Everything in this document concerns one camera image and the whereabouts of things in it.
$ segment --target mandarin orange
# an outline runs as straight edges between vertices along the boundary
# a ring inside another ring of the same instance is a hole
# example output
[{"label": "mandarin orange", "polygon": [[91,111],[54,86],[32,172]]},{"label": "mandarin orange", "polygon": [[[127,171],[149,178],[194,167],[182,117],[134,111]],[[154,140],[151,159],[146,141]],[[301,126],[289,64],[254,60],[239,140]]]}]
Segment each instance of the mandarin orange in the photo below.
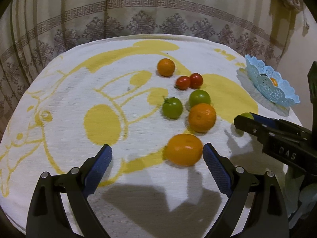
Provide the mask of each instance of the mandarin orange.
[{"label": "mandarin orange", "polygon": [[278,86],[276,79],[270,78],[270,80],[272,81],[272,83],[273,83],[273,85],[274,85],[275,87]]},{"label": "mandarin orange", "polygon": [[202,143],[191,134],[172,137],[165,147],[165,157],[180,166],[193,166],[202,156]]},{"label": "mandarin orange", "polygon": [[162,76],[170,77],[175,71],[175,63],[168,58],[164,58],[158,62],[158,72]]},{"label": "mandarin orange", "polygon": [[200,103],[191,108],[188,122],[194,131],[207,132],[215,125],[216,118],[216,111],[211,105]]}]

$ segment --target red cherry tomato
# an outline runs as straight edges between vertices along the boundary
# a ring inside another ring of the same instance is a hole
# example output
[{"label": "red cherry tomato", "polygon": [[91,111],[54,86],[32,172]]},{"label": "red cherry tomato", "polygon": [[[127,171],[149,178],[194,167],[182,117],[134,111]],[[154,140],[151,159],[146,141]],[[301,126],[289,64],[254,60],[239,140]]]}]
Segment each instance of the red cherry tomato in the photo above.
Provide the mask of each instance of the red cherry tomato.
[{"label": "red cherry tomato", "polygon": [[191,88],[200,88],[203,83],[203,78],[199,73],[193,73],[190,76],[191,79]]},{"label": "red cherry tomato", "polygon": [[176,81],[176,87],[180,90],[188,89],[191,84],[191,80],[187,76],[181,76]]}]

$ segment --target beige curtain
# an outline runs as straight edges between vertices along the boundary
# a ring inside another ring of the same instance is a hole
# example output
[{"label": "beige curtain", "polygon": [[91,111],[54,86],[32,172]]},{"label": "beige curtain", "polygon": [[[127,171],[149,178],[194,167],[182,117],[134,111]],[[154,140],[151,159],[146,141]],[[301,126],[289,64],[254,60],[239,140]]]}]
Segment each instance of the beige curtain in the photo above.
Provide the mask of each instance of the beige curtain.
[{"label": "beige curtain", "polygon": [[0,19],[0,137],[32,81],[72,47],[133,34],[188,35],[276,67],[289,17],[279,0],[13,0]]}]

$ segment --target green fruit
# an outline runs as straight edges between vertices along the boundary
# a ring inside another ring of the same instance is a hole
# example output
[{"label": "green fruit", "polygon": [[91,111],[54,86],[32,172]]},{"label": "green fruit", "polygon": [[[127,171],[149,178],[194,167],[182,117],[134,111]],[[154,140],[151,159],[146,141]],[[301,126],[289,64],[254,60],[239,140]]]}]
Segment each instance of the green fruit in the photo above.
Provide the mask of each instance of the green fruit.
[{"label": "green fruit", "polygon": [[191,93],[189,97],[189,104],[191,107],[193,107],[200,103],[206,103],[210,105],[210,96],[206,91],[197,89]]},{"label": "green fruit", "polygon": [[183,105],[178,98],[169,97],[165,99],[162,110],[166,117],[177,119],[183,112]]},{"label": "green fruit", "polygon": [[250,113],[242,113],[241,115],[246,117],[246,118],[254,120],[253,115],[251,115]]}]

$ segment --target blue gripper pad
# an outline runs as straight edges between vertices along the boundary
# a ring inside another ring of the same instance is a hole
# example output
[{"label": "blue gripper pad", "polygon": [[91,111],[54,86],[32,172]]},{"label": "blue gripper pad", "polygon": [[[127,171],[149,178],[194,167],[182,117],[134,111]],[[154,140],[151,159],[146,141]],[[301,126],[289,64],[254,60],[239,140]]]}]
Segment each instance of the blue gripper pad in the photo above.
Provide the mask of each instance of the blue gripper pad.
[{"label": "blue gripper pad", "polygon": [[254,121],[257,121],[261,124],[265,124],[268,127],[271,127],[273,129],[277,129],[277,126],[275,124],[275,121],[273,119],[270,118],[266,118],[264,116],[255,114],[255,113],[251,113],[251,115],[253,116]]},{"label": "blue gripper pad", "polygon": [[232,183],[231,178],[215,153],[213,152],[214,147],[210,143],[204,145],[202,150],[202,157],[205,160],[206,165],[209,168],[216,184],[221,193],[226,194],[228,197],[232,194]]},{"label": "blue gripper pad", "polygon": [[112,149],[110,146],[105,146],[104,150],[101,151],[101,154],[99,155],[98,159],[96,159],[84,180],[85,188],[83,189],[82,193],[85,198],[87,198],[88,195],[95,193],[98,184],[100,183],[111,162],[111,159]]}]

